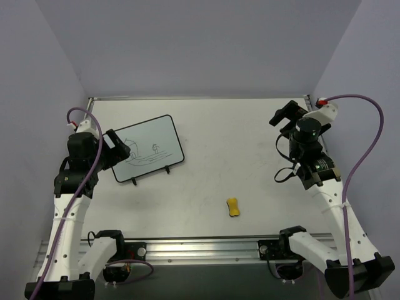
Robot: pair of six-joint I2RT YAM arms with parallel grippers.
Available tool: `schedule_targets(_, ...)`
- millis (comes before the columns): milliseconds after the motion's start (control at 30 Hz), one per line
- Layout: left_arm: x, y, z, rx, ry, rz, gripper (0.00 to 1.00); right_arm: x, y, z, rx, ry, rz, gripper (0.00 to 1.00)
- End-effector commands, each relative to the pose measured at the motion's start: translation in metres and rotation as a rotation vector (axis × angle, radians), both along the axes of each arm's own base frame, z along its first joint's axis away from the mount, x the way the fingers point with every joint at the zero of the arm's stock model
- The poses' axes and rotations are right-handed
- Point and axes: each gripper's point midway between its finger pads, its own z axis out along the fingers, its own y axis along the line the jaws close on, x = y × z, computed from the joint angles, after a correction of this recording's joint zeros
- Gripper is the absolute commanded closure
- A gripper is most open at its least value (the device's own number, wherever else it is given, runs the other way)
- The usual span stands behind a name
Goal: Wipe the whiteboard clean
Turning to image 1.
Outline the black framed small whiteboard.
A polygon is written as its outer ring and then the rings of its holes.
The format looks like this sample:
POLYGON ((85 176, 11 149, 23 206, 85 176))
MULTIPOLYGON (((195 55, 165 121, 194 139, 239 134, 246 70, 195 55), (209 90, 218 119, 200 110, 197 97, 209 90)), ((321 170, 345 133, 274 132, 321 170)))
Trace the black framed small whiteboard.
POLYGON ((182 163, 185 155, 173 118, 169 114, 115 130, 130 148, 129 156, 112 167, 118 183, 147 176, 156 171, 170 171, 182 163))

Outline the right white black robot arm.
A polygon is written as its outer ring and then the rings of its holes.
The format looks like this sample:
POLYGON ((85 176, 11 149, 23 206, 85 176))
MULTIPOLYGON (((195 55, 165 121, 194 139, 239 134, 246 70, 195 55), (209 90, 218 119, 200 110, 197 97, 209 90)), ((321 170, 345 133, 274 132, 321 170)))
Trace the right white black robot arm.
POLYGON ((277 250, 285 258, 309 261, 324 274, 331 292, 343 299, 378 288, 395 265, 369 240, 347 199, 349 181, 342 180, 319 142, 335 120, 338 107, 328 99, 318 106, 318 110, 308 112, 296 101, 289 101, 269 123, 277 126, 283 119, 289 121, 278 136, 289 141, 289 153, 281 154, 291 164, 286 179, 299 178, 324 217, 336 248, 318 241, 302 226, 294 226, 280 230, 277 250))

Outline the yellow bone shaped eraser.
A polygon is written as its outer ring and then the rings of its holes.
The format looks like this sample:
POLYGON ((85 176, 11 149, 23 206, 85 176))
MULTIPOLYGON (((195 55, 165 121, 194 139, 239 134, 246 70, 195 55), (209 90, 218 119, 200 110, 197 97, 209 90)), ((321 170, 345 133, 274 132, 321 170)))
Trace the yellow bone shaped eraser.
POLYGON ((235 197, 229 198, 226 201, 228 206, 228 213, 230 217, 237 217, 240 215, 238 200, 235 197))

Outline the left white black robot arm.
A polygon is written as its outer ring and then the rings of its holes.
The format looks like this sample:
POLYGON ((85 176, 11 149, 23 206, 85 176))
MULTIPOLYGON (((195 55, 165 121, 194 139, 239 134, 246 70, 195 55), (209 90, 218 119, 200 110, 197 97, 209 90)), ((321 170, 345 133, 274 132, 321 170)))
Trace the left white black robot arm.
POLYGON ((121 261, 126 254, 120 230, 99 231, 94 250, 78 258, 86 211, 102 170, 127 159, 130 149, 112 129, 103 135, 76 131, 67 140, 68 155, 54 178, 54 217, 51 242, 33 282, 26 284, 26 299, 93 299, 95 280, 108 260, 121 261))

